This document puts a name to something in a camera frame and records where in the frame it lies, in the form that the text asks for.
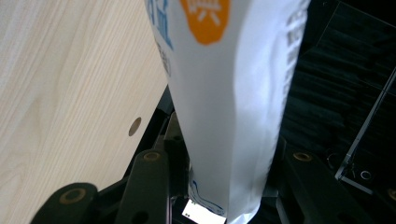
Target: black plastic part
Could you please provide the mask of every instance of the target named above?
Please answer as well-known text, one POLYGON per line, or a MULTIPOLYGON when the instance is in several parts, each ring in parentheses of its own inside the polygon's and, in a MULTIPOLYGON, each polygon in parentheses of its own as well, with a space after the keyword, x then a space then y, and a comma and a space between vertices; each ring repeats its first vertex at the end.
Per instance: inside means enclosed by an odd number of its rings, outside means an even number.
POLYGON ((32 224, 92 223, 96 218, 93 203, 97 198, 96 186, 75 183, 58 189, 44 203, 32 224))
POLYGON ((176 113, 173 113, 169 120, 163 145, 169 155, 170 194, 172 197, 187 197, 190 162, 176 113))
POLYGON ((99 191, 99 196, 95 203, 95 210, 98 211, 99 217, 95 223, 114 223, 128 178, 129 176, 124 177, 119 182, 99 191))
MULTIPOLYGON (((343 186, 334 179, 326 166, 313 154, 288 149, 282 163, 286 185, 280 196, 285 210, 301 209, 304 223, 374 223, 343 186), (303 152, 311 161, 299 161, 294 153, 303 152)), ((296 218, 289 217, 290 223, 296 218)))
POLYGON ((115 223, 170 223, 168 156, 163 150, 137 155, 115 223))

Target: wooden surface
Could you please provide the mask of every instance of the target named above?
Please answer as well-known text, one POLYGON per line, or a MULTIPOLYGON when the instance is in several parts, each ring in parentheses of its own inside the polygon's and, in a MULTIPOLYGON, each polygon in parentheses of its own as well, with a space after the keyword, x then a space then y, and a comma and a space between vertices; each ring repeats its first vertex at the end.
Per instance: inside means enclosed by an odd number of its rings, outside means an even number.
POLYGON ((144 1, 0 0, 0 223, 121 179, 165 85, 144 1))

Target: white bag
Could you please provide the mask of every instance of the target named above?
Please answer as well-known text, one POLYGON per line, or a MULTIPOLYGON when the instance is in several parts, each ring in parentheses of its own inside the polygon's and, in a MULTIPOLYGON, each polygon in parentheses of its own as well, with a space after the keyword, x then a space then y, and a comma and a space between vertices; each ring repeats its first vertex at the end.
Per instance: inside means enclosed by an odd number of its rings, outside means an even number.
POLYGON ((146 0, 191 159, 191 199, 256 214, 309 0, 146 0))

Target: orange label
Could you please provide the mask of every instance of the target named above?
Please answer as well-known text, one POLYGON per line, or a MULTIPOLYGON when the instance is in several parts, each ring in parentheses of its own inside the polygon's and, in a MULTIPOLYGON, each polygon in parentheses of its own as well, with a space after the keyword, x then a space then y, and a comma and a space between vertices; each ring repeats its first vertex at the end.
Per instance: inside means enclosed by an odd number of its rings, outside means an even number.
POLYGON ((192 34, 198 43, 221 40, 228 23, 230 0, 180 0, 192 34))

